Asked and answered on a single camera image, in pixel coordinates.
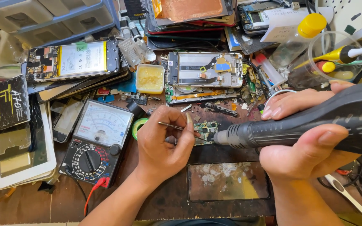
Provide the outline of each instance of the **tweezers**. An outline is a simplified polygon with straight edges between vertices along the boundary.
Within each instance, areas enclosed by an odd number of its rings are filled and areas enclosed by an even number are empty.
[[[173,127],[173,128],[175,128],[175,129],[177,129],[177,130],[180,130],[180,131],[183,131],[183,130],[184,130],[184,128],[183,128],[183,127],[180,127],[180,126],[173,126],[173,125],[167,124],[167,123],[165,123],[165,122],[158,122],[158,123],[161,124],[161,125]],[[197,136],[194,136],[194,137],[195,137],[196,139],[199,139],[199,140],[207,141],[207,140],[202,139],[202,138],[197,137]]]

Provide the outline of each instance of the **red probe wire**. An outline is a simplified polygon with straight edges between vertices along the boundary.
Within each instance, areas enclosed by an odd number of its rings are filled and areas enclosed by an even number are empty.
[[[86,200],[86,204],[84,205],[84,216],[86,217],[86,207],[87,207],[87,204],[89,203],[89,200],[90,200],[90,197],[92,196],[92,193],[93,191],[95,191],[97,188],[99,188],[102,184],[104,184],[106,182],[106,178],[105,177],[102,177],[100,178],[97,183],[93,186],[92,190],[90,191],[89,193],[89,197],[87,198]]]

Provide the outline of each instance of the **black handle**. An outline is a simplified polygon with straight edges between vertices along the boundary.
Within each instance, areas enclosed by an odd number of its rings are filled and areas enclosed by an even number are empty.
[[[227,140],[235,148],[293,145],[309,129],[327,123],[349,130],[349,136],[336,149],[362,154],[362,84],[349,87],[320,105],[279,121],[230,126]]]

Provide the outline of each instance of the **white paper note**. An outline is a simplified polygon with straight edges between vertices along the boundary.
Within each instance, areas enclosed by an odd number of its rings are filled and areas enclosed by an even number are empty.
[[[334,16],[332,7],[319,7],[319,12],[330,24]],[[295,32],[299,23],[308,15],[307,8],[293,10],[291,8],[265,10],[269,17],[269,29],[261,42],[281,42],[290,32]]]

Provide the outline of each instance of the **hand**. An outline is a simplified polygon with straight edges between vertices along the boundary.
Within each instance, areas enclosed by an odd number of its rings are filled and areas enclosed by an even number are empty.
[[[332,91],[317,92],[306,89],[298,93],[288,92],[273,97],[267,103],[262,119],[282,119],[318,105],[354,85],[336,80],[329,83]],[[343,126],[320,125],[305,132],[293,147],[264,147],[260,153],[260,162],[272,181],[322,177],[360,156],[351,152],[334,150],[334,147],[347,136],[348,131]]]
[[[185,128],[180,131],[158,122]],[[169,136],[178,139],[176,146],[164,141]],[[185,116],[177,109],[161,105],[138,130],[138,180],[155,189],[186,166],[194,143],[194,123],[189,113]]]

